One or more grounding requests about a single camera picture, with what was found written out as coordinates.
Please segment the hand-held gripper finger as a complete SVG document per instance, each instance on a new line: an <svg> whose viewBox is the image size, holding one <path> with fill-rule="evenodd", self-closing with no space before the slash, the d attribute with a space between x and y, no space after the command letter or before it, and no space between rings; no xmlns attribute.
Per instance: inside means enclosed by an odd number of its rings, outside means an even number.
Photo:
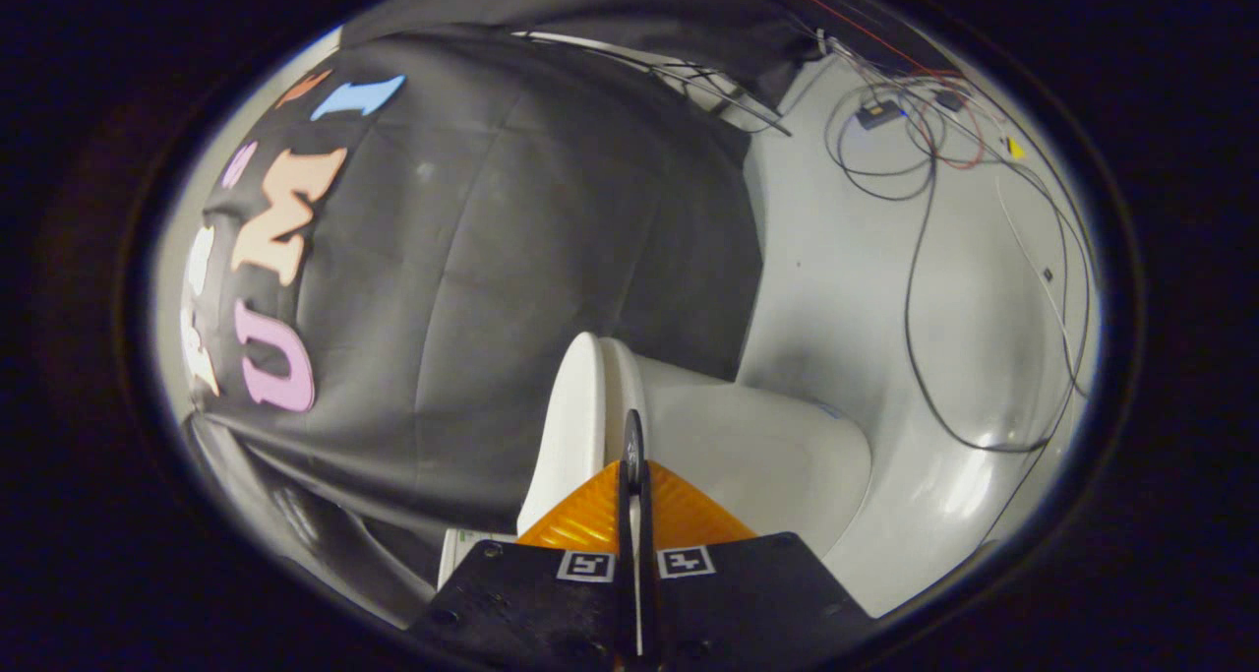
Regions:
<svg viewBox="0 0 1259 672"><path fill-rule="evenodd" d="M599 469L514 542L481 539L408 633L478 671L613 671L635 653L624 466Z"/></svg>
<svg viewBox="0 0 1259 672"><path fill-rule="evenodd" d="M878 622L799 534L755 534L650 462L643 636L661 671L818 671Z"/></svg>

